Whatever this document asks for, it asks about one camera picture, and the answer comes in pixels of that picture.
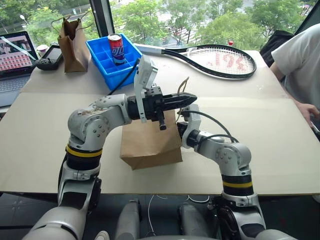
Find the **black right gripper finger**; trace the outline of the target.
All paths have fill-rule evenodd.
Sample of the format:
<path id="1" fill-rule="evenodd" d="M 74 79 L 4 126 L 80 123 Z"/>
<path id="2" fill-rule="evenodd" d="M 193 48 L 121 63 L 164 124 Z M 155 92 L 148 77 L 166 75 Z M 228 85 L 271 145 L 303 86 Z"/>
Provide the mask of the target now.
<path id="1" fill-rule="evenodd" d="M 162 106 L 163 111 L 169 111 L 169 110 L 175 110 L 175 109 L 181 109 L 189 106 L 192 104 L 192 101 L 170 101 L 165 102 Z"/>

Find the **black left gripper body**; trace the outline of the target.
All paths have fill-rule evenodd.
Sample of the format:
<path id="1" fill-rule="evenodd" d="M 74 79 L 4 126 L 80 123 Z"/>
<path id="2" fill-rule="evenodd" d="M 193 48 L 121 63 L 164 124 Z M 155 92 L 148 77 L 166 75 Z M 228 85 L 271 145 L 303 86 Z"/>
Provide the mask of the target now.
<path id="1" fill-rule="evenodd" d="M 159 86 L 154 86 L 145 92 L 145 116 L 152 122 L 158 121 L 159 129 L 161 131 L 167 129 L 167 126 L 165 124 L 163 103 L 163 94 Z"/>

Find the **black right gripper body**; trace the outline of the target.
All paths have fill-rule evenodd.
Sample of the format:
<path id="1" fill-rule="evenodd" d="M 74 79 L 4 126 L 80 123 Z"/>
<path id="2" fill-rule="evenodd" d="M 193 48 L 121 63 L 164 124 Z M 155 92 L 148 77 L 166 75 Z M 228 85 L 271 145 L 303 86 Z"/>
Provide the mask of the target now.
<path id="1" fill-rule="evenodd" d="M 177 125 L 179 136 L 182 137 L 188 128 L 188 123 L 183 121 L 183 122 L 177 122 L 176 125 Z"/>

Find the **person's bare hand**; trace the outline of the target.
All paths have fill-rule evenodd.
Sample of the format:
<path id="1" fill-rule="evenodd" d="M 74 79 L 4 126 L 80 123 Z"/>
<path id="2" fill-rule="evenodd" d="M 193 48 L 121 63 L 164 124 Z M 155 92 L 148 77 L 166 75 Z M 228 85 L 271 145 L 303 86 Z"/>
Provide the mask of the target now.
<path id="1" fill-rule="evenodd" d="M 316 120 L 320 119 L 320 112 L 314 105 L 298 102 L 297 107 L 308 124 L 311 123 L 311 116 Z"/>

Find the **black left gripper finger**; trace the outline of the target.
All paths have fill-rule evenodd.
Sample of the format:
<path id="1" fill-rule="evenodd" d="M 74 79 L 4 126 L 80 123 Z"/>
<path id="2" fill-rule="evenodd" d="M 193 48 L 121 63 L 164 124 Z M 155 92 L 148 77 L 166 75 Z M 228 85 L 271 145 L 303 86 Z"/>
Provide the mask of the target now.
<path id="1" fill-rule="evenodd" d="M 163 96 L 163 101 L 165 103 L 193 103 L 198 97 L 194 94 L 184 92 L 184 93 L 173 93 Z"/>

